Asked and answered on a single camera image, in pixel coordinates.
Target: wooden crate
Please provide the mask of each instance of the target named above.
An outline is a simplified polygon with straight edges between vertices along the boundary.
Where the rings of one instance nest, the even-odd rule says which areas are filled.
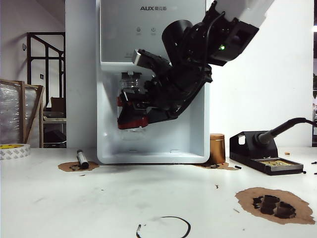
[[[43,148],[43,91],[44,88],[41,85],[28,85],[24,81],[10,81],[0,79],[0,87],[4,88],[5,86],[11,85],[11,90],[16,90],[18,94],[18,105],[12,104],[12,106],[18,107],[19,115],[19,124],[18,130],[7,131],[6,133],[18,133],[19,136],[16,137],[14,141],[9,143],[23,143],[28,144],[31,142],[32,137],[38,137],[38,147]],[[27,95],[35,93],[34,100],[32,97],[28,99]],[[5,95],[0,95],[0,100],[4,100]],[[38,133],[34,131],[34,128],[38,126]],[[8,136],[6,133],[1,133],[1,142],[5,140],[5,137]]]

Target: white wall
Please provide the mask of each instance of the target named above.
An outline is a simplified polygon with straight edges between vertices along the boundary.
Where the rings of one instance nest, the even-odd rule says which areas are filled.
[[[37,0],[1,0],[1,71],[0,77],[8,80],[27,81],[26,44],[27,32],[63,32],[65,26],[60,19],[54,17]],[[62,4],[58,10],[63,11]],[[63,39],[59,36],[41,37],[49,43],[63,49]],[[32,40],[32,56],[44,56],[45,50],[41,43]],[[45,75],[45,61],[32,62],[32,84],[45,84],[40,79],[40,73]],[[50,61],[50,96],[59,96],[58,61]]]
[[[267,130],[294,117],[312,117],[313,0],[275,0],[245,51],[213,67],[211,131],[229,138]],[[312,128],[300,124],[277,146],[311,146]]]
[[[67,147],[96,147],[95,0],[66,0]]]
[[[311,118],[313,0],[275,0],[243,54],[213,67],[211,132],[231,136]],[[67,146],[96,145],[95,0],[66,0]],[[298,125],[278,146],[310,146],[312,129]]]

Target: wooden frame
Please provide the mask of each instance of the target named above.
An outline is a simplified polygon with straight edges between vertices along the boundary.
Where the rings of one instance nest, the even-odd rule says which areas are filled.
[[[20,116],[20,141],[19,143],[27,144],[30,140],[33,127],[34,127],[34,120],[36,115],[39,116],[39,147],[43,148],[44,146],[44,139],[43,139],[43,92],[44,88],[42,85],[28,85],[25,84],[24,81],[11,81],[0,79],[0,83],[2,84],[11,84],[11,85],[20,85],[20,92],[19,92],[19,116]],[[35,104],[33,106],[31,115],[30,115],[30,122],[27,125],[26,120],[26,98],[25,98],[25,90],[26,89],[35,89],[36,90],[36,99]]]

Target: robotic arm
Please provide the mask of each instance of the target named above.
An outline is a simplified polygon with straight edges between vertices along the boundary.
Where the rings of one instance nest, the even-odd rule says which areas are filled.
[[[155,76],[140,89],[122,89],[118,106],[119,129],[145,127],[148,124],[177,119],[205,83],[211,83],[209,64],[224,66],[238,57],[258,32],[258,27],[217,12],[217,1],[202,22],[178,20],[168,25],[162,41],[170,62],[138,49],[132,58],[135,65],[151,69]]]

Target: small debris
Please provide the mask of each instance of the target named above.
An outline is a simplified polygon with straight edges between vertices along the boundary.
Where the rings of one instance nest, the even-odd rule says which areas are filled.
[[[212,168],[212,169],[216,169],[218,167],[219,167],[219,165],[217,165],[217,164],[210,165],[210,168]]]

